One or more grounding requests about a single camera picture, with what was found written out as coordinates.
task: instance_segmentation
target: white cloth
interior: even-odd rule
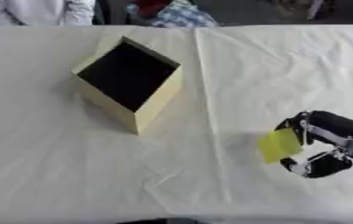
[[[95,0],[0,0],[0,25],[91,25]]]
[[[122,36],[184,67],[142,136],[70,79]],[[313,109],[353,119],[353,26],[0,28],[0,223],[353,223],[353,169],[304,179],[259,156],[262,133]]]

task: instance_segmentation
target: person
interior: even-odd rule
[[[0,25],[91,25],[95,0],[0,0]]]

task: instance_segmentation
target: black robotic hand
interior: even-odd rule
[[[282,122],[276,130],[292,128],[301,145],[320,141],[335,147],[299,164],[287,157],[280,163],[305,178],[322,178],[347,170],[353,162],[353,120],[326,111],[301,112]]]

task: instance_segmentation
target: yellow sponge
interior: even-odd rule
[[[301,145],[292,129],[279,129],[258,141],[262,156],[267,164],[277,163],[282,158],[301,153]]]

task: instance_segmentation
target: open box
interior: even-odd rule
[[[141,133],[182,85],[181,64],[122,37],[73,70],[78,91]]]

